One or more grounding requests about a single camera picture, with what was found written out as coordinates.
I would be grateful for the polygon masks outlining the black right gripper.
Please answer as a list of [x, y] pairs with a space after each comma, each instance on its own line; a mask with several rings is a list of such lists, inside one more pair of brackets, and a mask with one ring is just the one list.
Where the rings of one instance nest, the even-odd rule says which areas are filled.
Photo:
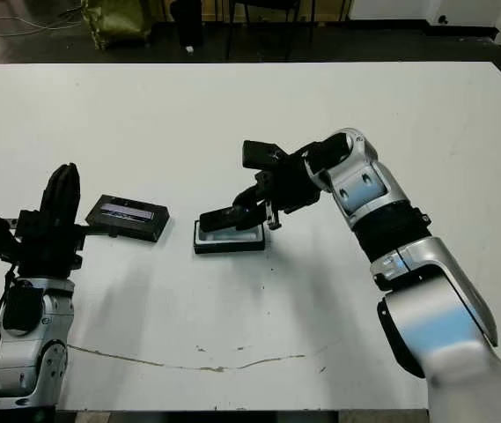
[[270, 230], [276, 230], [281, 227], [279, 212], [289, 214], [319, 200], [320, 188], [307, 173], [304, 153], [274, 150], [259, 159], [256, 184], [232, 201], [233, 206], [242, 207], [235, 224], [237, 230], [247, 230], [264, 221]]

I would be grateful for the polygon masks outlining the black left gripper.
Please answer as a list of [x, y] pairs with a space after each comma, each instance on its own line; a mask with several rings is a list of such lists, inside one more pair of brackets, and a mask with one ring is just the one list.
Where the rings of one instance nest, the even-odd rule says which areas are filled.
[[82, 267], [85, 238], [109, 235], [108, 226], [75, 222], [79, 205], [79, 172], [74, 163], [59, 166], [48, 179], [40, 211], [21, 211], [15, 225], [15, 244], [5, 261], [24, 278], [67, 278]]

